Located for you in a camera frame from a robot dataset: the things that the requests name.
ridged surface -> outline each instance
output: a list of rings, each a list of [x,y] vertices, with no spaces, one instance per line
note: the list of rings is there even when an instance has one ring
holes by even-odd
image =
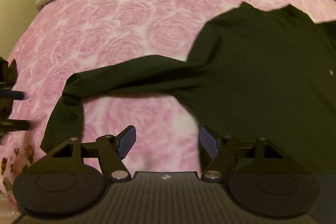
[[[311,217],[271,220],[238,208],[218,184],[195,173],[137,173],[127,183],[114,184],[98,206],[64,220],[24,217],[18,224],[316,224]]]

logo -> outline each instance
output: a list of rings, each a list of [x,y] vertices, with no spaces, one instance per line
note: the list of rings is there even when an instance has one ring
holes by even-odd
[[[163,180],[170,180],[171,176],[165,174],[164,176],[161,177]]]

pink rose-patterned blanket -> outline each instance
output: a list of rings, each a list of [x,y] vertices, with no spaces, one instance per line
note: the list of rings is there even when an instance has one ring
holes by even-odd
[[[44,156],[44,130],[71,74],[150,54],[186,60],[205,22],[242,1],[262,10],[290,3],[315,22],[336,19],[335,0],[54,0],[45,6],[8,58],[17,60],[14,90],[28,95],[14,102],[10,118],[34,120],[36,127],[4,137],[0,190],[15,204],[11,185]],[[136,144],[124,160],[132,174],[199,172],[198,125],[175,98],[91,98],[84,102],[84,111],[82,142],[116,135],[130,124],[136,127]],[[85,163],[99,169],[97,160]]]

metal screw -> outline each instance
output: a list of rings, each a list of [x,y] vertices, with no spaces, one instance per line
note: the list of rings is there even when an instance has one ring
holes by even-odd
[[[128,173],[123,170],[114,171],[112,173],[112,178],[114,179],[125,179],[127,178],[127,176],[128,176]]]
[[[221,173],[216,170],[209,170],[204,175],[208,179],[219,179],[221,177]]]

black round pad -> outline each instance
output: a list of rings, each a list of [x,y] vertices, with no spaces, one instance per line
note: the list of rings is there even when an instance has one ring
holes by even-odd
[[[95,203],[104,191],[102,174],[84,165],[83,172],[53,171],[21,174],[13,185],[20,207],[41,217],[63,217],[78,213]]]
[[[228,189],[243,208],[268,217],[299,216],[316,203],[320,187],[312,175],[258,174],[253,165],[230,177]]]

